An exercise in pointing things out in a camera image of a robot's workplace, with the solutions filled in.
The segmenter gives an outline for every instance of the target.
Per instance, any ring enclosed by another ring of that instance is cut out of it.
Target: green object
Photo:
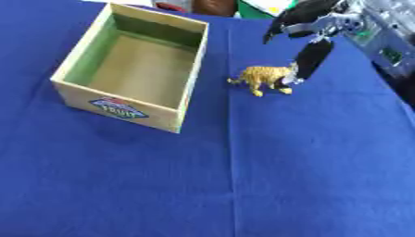
[[[296,6],[298,0],[293,0],[288,8]],[[274,16],[263,12],[243,0],[238,0],[238,11],[243,19],[273,19]]]
[[[389,60],[393,65],[398,64],[400,61],[402,61],[402,54],[397,52],[395,49],[391,47],[385,47],[381,54]]]

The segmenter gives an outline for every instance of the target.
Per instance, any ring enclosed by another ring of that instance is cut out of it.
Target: red object
[[[185,9],[175,6],[173,4],[167,3],[156,3],[156,6],[161,9],[170,10],[170,11],[180,11],[180,12],[187,12]]]

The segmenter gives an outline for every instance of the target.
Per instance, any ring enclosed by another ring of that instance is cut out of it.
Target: blue tablecloth
[[[48,78],[102,5],[0,4],[0,236],[415,235],[414,115],[345,39],[284,96],[226,83],[307,39],[211,23],[182,134],[63,105]]]

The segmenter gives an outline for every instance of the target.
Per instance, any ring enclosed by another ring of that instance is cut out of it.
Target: spotted toy animal
[[[239,84],[244,81],[249,84],[252,94],[258,97],[263,95],[263,92],[259,90],[262,83],[266,83],[272,90],[276,88],[284,94],[292,94],[293,89],[283,83],[283,79],[291,76],[293,79],[289,82],[295,82],[294,77],[297,71],[296,63],[292,63],[290,67],[248,67],[241,73],[239,79],[228,79],[228,83]]]

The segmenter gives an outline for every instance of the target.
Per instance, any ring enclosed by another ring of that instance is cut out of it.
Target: box wall
[[[96,114],[122,119],[132,123],[142,124],[152,128],[158,128],[165,131],[177,132],[180,124],[177,123],[176,118],[178,113],[176,110],[167,109],[164,107],[144,104],[133,101],[129,98],[123,98],[114,94],[104,94],[99,91],[82,88],[81,86],[72,85],[65,82],[55,82],[55,86],[63,97],[66,105],[76,107],[82,110],[91,111]],[[114,99],[120,105],[130,106],[137,111],[146,115],[145,118],[120,118],[116,114],[111,113],[109,109],[104,109],[101,106],[95,106],[94,101]]]

